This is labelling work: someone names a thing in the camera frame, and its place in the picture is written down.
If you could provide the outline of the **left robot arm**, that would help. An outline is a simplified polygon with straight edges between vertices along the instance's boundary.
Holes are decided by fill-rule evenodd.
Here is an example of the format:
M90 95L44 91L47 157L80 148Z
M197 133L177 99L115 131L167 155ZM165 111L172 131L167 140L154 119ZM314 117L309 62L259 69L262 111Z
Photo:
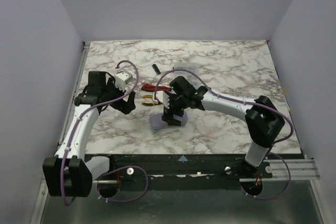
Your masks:
M43 172L49 194L54 197L87 197L95 179L110 169L105 156L85 161L89 136L106 106L129 114L135 109L135 92L126 92L131 73L120 70L114 76L103 71L91 71L88 83L75 98L74 117L68 133L54 157L43 162Z

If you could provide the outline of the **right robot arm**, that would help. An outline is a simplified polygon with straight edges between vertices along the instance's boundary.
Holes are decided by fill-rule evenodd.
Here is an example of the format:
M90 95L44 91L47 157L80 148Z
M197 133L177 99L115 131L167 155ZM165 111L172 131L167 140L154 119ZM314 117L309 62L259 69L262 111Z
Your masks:
M164 105L162 121L168 126L181 126L186 109L215 111L233 116L247 124L252 144L245 155L244 165L257 168L271 149L285 121L269 98L258 99L225 97L211 89L195 88L183 76L170 82L172 92L158 91L155 99Z

